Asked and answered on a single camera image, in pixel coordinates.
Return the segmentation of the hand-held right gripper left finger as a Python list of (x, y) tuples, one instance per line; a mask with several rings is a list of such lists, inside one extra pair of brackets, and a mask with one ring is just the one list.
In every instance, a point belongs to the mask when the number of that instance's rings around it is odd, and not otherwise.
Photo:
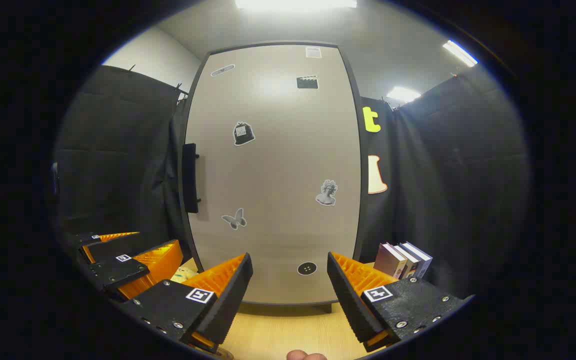
[(161, 280), (118, 309), (170, 343), (216, 354), (252, 276), (252, 258), (245, 252), (183, 283)]

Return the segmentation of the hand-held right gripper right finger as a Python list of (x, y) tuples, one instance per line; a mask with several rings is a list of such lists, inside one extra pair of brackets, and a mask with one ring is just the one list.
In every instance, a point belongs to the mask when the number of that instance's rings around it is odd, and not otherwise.
[(340, 253), (327, 253), (327, 275), (356, 339), (368, 353), (432, 330), (473, 301), (418, 276), (397, 279)]

